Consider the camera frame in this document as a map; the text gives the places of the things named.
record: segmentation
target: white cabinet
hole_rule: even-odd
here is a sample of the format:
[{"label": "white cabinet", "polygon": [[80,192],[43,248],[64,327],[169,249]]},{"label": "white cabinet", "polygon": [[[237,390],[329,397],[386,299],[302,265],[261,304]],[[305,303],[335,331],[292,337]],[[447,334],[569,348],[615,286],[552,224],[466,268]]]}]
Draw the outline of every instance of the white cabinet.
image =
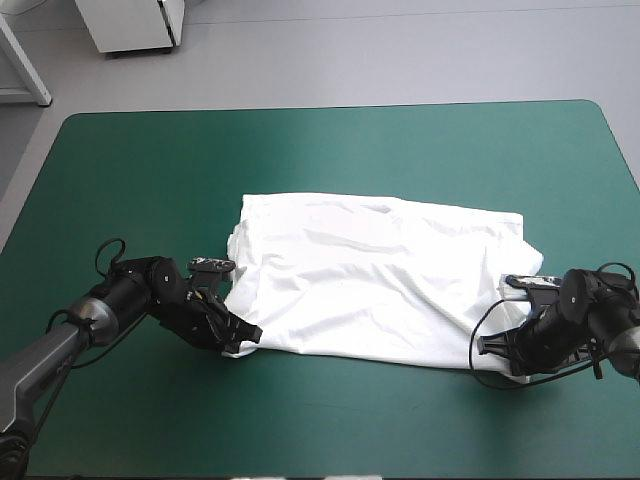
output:
[{"label": "white cabinet", "polygon": [[101,52],[180,45],[184,0],[76,0]]}]

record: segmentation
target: black robotic arm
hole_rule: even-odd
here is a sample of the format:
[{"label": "black robotic arm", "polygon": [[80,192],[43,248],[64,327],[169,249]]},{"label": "black robotic arm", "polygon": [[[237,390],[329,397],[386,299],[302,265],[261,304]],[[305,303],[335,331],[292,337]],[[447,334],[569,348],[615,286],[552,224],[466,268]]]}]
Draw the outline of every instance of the black robotic arm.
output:
[{"label": "black robotic arm", "polygon": [[[607,271],[615,265],[629,276]],[[620,374],[640,381],[640,302],[635,273],[627,265],[572,269],[564,278],[507,275],[503,281],[502,301],[528,301],[531,311],[520,326],[480,337],[480,355],[506,358],[514,376],[558,374],[582,363],[593,367],[598,379],[599,363],[607,359]],[[473,337],[479,326],[469,345],[472,370]]]},{"label": "black robotic arm", "polygon": [[[115,242],[121,249],[101,273],[100,252]],[[52,385],[62,386],[82,352],[116,344],[145,315],[196,348],[237,353],[241,342],[260,341],[262,330],[229,312],[218,296],[219,283],[235,268],[232,261],[194,258],[191,275],[183,278],[170,258],[118,261],[124,250],[121,239],[105,242],[96,254],[104,280],[56,312],[67,315],[63,323],[54,327],[50,321],[46,335],[0,364],[0,479],[24,474],[48,413],[36,423],[34,402]]]}]

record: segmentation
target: black cable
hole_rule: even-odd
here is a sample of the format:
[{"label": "black cable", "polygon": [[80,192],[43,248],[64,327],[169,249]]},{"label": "black cable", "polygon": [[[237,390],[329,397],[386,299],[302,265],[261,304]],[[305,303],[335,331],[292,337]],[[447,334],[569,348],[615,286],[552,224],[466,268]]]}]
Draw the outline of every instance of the black cable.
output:
[{"label": "black cable", "polygon": [[133,332],[133,330],[140,325],[140,323],[142,323],[142,320],[145,319],[145,317],[147,316],[147,314],[145,313],[144,315],[140,316],[135,322],[133,322],[131,325],[129,325],[127,327],[127,329],[122,332],[120,334],[120,336],[118,338],[116,338],[111,345],[109,345],[107,347],[107,349],[102,352],[100,355],[92,358],[91,360],[87,360],[86,362],[83,363],[79,363],[77,365],[73,365],[71,367],[72,370],[77,370],[79,368],[84,368],[84,367],[88,367],[89,365],[93,365],[94,363],[96,363],[98,360],[101,360],[102,358],[104,358],[111,350],[113,350],[114,348],[116,348],[125,338],[127,338],[129,336],[129,334],[131,332]]},{"label": "black cable", "polygon": [[98,250],[96,250],[96,256],[93,260],[93,264],[96,267],[96,272],[98,272],[98,275],[102,276],[102,277],[106,277],[107,274],[103,271],[100,270],[100,267],[98,266],[98,261],[100,260],[100,254],[102,253],[102,251],[107,248],[109,245],[111,245],[112,243],[120,243],[120,250],[118,251],[118,253],[116,253],[113,258],[109,261],[109,268],[113,268],[113,266],[115,265],[115,263],[120,260],[120,258],[122,257],[122,255],[124,255],[124,251],[127,249],[127,243],[121,239],[121,238],[110,238],[109,240],[105,241],[102,243],[102,245],[100,245],[98,247]]},{"label": "black cable", "polygon": [[60,310],[56,310],[49,317],[49,321],[47,322],[47,328],[45,329],[45,333],[49,333],[51,331],[51,329],[53,328],[53,322],[55,321],[56,318],[58,318],[63,313],[66,314],[67,316],[72,315],[71,311],[66,308],[61,308]]},{"label": "black cable", "polygon": [[543,378],[543,379],[540,379],[540,380],[536,380],[534,382],[524,383],[524,384],[520,384],[520,385],[509,385],[509,386],[506,386],[506,385],[505,386],[503,386],[503,385],[495,385],[495,384],[487,383],[487,382],[485,382],[484,380],[482,380],[478,376],[478,371],[473,366],[473,340],[475,339],[475,336],[478,333],[478,329],[483,324],[483,322],[487,319],[487,317],[493,311],[494,308],[496,308],[498,305],[500,305],[500,304],[502,304],[504,302],[521,302],[521,301],[526,301],[526,300],[505,300],[505,299],[498,300],[496,303],[494,303],[493,305],[491,305],[489,307],[489,309],[485,312],[485,314],[482,316],[480,321],[477,323],[477,325],[475,326],[475,328],[471,332],[471,340],[469,341],[469,369],[471,370],[471,375],[473,376],[473,378],[478,383],[480,383],[481,385],[484,385],[485,387],[492,388],[494,390],[521,390],[523,388],[535,387],[536,385],[542,385],[544,383],[549,383],[549,382],[552,382],[552,381],[555,381],[555,380],[560,380],[561,378],[568,377],[569,375],[573,375],[574,373],[578,373],[578,372],[581,372],[583,370],[587,370],[588,368],[592,368],[594,365],[596,365],[596,364],[602,362],[603,360],[606,360],[607,358],[612,357],[614,355],[619,355],[619,354],[622,354],[622,353],[632,354],[632,355],[640,355],[640,350],[632,350],[632,349],[615,350],[613,352],[609,352],[609,353],[606,353],[604,355],[601,355],[596,359],[588,361],[588,363],[586,363],[584,365],[580,365],[579,367],[572,368],[571,370],[567,370],[565,372],[557,373],[557,374],[552,375],[550,377]]},{"label": "black cable", "polygon": [[25,8],[24,10],[22,10],[21,12],[16,12],[16,13],[9,13],[9,12],[4,12],[4,11],[0,11],[0,13],[2,15],[9,15],[10,17],[17,17],[18,15],[23,15],[27,12],[30,12],[31,10],[35,10],[38,7],[41,7],[42,5],[44,5],[45,3],[47,3],[49,0],[42,0],[40,3],[36,3],[35,5]]},{"label": "black cable", "polygon": [[67,378],[69,377],[69,373],[71,373],[71,369],[73,368],[73,364],[75,363],[79,355],[80,355],[79,350],[73,353],[67,360],[67,363],[65,364],[62,372],[60,373],[60,378],[58,379],[56,388],[51,394],[51,396],[49,397],[49,400],[47,401],[47,404],[45,405],[44,410],[42,411],[42,415],[40,415],[40,419],[38,420],[38,423],[33,429],[33,435],[31,435],[31,439],[27,443],[27,447],[25,448],[25,451],[22,454],[22,458],[20,459],[20,462],[16,466],[16,469],[15,469],[16,474],[14,477],[16,480],[18,479],[18,476],[20,475],[20,473],[22,473],[22,469],[24,468],[25,463],[29,458],[29,452],[31,451],[31,448],[33,447],[33,445],[36,443],[36,440],[38,439],[38,435],[40,434],[40,430],[42,430],[42,426],[44,425],[44,422],[49,416],[49,413],[53,408],[53,404],[58,399],[58,396],[60,395],[60,391],[62,390],[62,387],[64,386],[65,382],[67,381]]}]

